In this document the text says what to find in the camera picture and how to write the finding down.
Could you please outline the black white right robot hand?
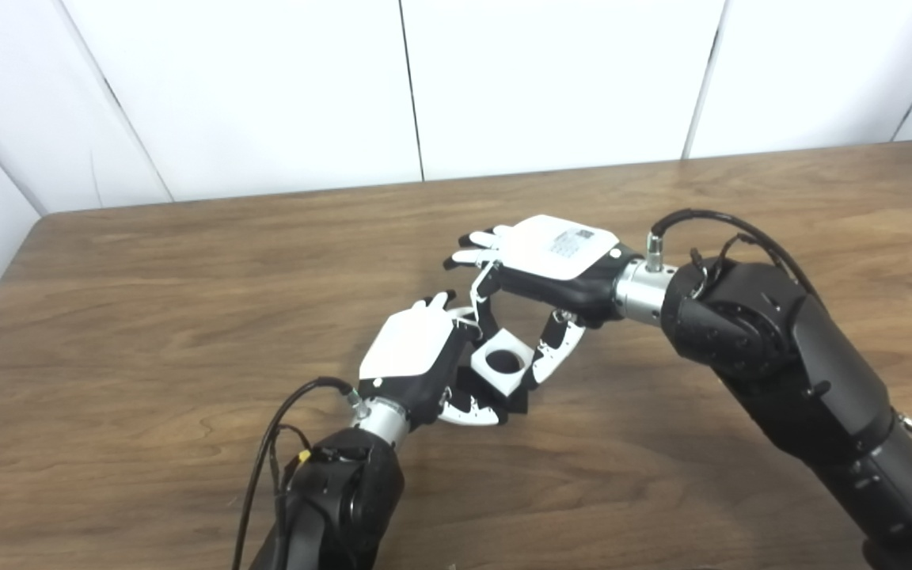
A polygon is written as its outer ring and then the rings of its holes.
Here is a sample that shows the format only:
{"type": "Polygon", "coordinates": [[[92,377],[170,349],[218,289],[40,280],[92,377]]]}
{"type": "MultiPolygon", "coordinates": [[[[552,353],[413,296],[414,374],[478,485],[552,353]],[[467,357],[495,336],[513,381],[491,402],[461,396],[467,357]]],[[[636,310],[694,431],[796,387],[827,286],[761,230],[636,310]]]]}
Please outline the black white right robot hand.
{"type": "Polygon", "coordinates": [[[546,382],[587,329],[622,320],[618,282],[641,258],[608,230],[550,215],[473,231],[458,243],[443,268],[479,271],[469,295],[482,339],[471,368],[506,398],[546,382]],[[551,308],[534,347],[497,324],[492,296],[499,292],[551,308]]]}

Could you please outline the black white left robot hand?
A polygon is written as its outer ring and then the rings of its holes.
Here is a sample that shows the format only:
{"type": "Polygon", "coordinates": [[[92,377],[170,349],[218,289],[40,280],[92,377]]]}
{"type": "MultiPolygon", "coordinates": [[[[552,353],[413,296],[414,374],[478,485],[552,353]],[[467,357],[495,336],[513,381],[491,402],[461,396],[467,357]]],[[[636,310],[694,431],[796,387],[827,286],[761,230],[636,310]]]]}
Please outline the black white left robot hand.
{"type": "Polygon", "coordinates": [[[445,290],[390,315],[359,365],[359,396],[401,409],[410,431],[438,419],[470,427],[509,421],[477,393],[484,386],[477,373],[460,364],[481,330],[471,307],[449,308],[455,296],[445,290]]]}

